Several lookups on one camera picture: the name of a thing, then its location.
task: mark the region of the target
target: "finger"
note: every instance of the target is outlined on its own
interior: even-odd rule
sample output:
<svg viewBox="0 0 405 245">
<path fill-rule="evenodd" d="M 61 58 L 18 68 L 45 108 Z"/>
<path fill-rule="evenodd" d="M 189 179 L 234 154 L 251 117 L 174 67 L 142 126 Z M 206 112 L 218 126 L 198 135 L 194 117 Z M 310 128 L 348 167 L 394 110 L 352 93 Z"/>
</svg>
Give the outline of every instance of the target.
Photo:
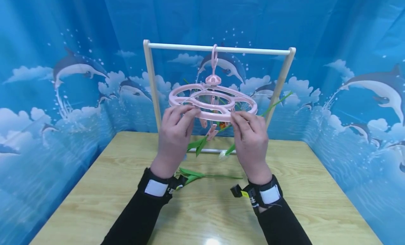
<svg viewBox="0 0 405 245">
<path fill-rule="evenodd" d="M 181 115 L 186 113 L 187 111 L 194 109 L 193 106 L 191 105 L 178 105 L 176 108 L 173 110 L 172 114 L 170 115 L 167 125 L 168 126 L 175 126 L 181 119 Z"/>
<path fill-rule="evenodd" d="M 191 109 L 188 112 L 186 112 L 186 114 L 184 114 L 184 116 L 181 118 L 181 120 L 177 124 L 178 130 L 182 130 L 182 131 L 186 132 L 189 125 L 191 123 L 194 124 L 194 118 L 200 112 L 201 112 L 201 110 L 197 109 L 197 108 Z"/>
<path fill-rule="evenodd" d="M 166 124 L 172 112 L 176 109 L 176 106 L 171 106 L 165 110 L 162 117 L 162 125 Z"/>
<path fill-rule="evenodd" d="M 258 119 L 262 127 L 262 130 L 266 130 L 266 119 L 262 116 L 258 116 Z"/>
<path fill-rule="evenodd" d="M 188 125 L 188 128 L 186 130 L 186 138 L 190 138 L 191 134 L 193 132 L 193 128 L 194 128 L 194 120 L 191 121 L 190 125 Z"/>
<path fill-rule="evenodd" d="M 238 111 L 236 113 L 239 114 L 241 117 L 243 117 L 245 120 L 249 121 L 250 128 L 255 133 L 260 133 L 262 131 L 262 127 L 256 115 L 250 114 L 249 112 L 245 111 Z"/>
<path fill-rule="evenodd" d="M 233 117 L 234 117 L 234 113 L 231 113 L 230 123 L 233 128 L 234 138 L 235 138 L 235 141 L 241 141 L 242 135 L 240 134 L 240 128 L 239 128 L 239 125 L 235 122 L 235 119 Z"/>
<path fill-rule="evenodd" d="M 252 128 L 248 124 L 248 121 L 246 121 L 245 118 L 240 116 L 237 112 L 233 114 L 233 119 L 235 120 L 236 124 L 239 126 L 240 129 L 240 135 L 242 138 L 244 136 L 248 135 L 249 133 L 253 133 Z"/>
</svg>

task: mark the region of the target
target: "yellow label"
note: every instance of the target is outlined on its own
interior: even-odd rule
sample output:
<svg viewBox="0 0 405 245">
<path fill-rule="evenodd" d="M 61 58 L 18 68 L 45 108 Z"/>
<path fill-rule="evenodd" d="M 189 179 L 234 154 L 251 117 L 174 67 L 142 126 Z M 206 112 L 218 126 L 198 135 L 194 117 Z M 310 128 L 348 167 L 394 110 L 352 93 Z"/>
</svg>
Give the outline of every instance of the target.
<svg viewBox="0 0 405 245">
<path fill-rule="evenodd" d="M 242 196 L 248 198 L 248 197 L 249 197 L 249 194 L 248 194 L 247 192 L 245 192 L 245 191 L 242 191 Z"/>
</svg>

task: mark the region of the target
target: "white velcro patch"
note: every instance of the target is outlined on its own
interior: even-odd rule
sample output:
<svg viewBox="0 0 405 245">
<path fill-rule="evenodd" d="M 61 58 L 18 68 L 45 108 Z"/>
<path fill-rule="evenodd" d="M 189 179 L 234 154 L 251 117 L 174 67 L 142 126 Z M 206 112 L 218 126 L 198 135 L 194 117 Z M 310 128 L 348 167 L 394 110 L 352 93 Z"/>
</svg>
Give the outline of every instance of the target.
<svg viewBox="0 0 405 245">
<path fill-rule="evenodd" d="M 149 183 L 146 186 L 145 193 L 149 195 L 154 195 L 156 197 L 163 197 L 165 194 L 168 184 L 159 183 L 155 180 L 149 180 Z"/>
<path fill-rule="evenodd" d="M 263 203 L 265 203 L 266 205 L 272 204 L 281 198 L 277 185 L 271 187 L 268 190 L 260 192 L 260 195 L 262 196 Z"/>
</svg>

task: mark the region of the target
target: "wooden table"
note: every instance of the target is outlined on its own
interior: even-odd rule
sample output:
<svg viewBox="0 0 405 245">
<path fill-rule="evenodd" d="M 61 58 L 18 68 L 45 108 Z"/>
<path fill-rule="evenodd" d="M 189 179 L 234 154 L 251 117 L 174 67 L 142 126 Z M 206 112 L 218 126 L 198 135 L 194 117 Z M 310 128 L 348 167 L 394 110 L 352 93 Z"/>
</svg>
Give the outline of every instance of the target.
<svg viewBox="0 0 405 245">
<path fill-rule="evenodd" d="M 154 159 L 157 137 L 117 134 L 31 244 L 100 244 Z M 217 137 L 206 147 L 225 149 L 232 142 Z M 245 177 L 236 156 L 225 161 L 217 154 L 187 156 L 181 167 Z M 381 244 L 306 143 L 270 140 L 267 162 L 314 245 Z M 245 186 L 247 180 L 203 178 L 175 192 L 149 244 L 266 244 L 249 200 L 236 199 L 229 190 L 237 183 Z"/>
</svg>

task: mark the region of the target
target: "hand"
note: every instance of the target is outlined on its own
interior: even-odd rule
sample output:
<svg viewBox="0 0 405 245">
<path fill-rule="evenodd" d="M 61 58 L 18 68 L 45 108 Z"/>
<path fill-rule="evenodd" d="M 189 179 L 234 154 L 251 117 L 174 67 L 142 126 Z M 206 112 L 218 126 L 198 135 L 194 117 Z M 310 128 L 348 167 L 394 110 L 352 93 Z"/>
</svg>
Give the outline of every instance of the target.
<svg viewBox="0 0 405 245">
<path fill-rule="evenodd" d="M 245 111 L 231 113 L 234 130 L 236 155 L 249 181 L 254 184 L 267 184 L 272 173 L 266 163 L 267 136 L 264 117 Z"/>
<path fill-rule="evenodd" d="M 154 175 L 162 179 L 174 175 L 187 152 L 194 118 L 200 112 L 191 105 L 172 106 L 165 110 L 159 131 L 158 154 L 150 168 Z"/>
</svg>

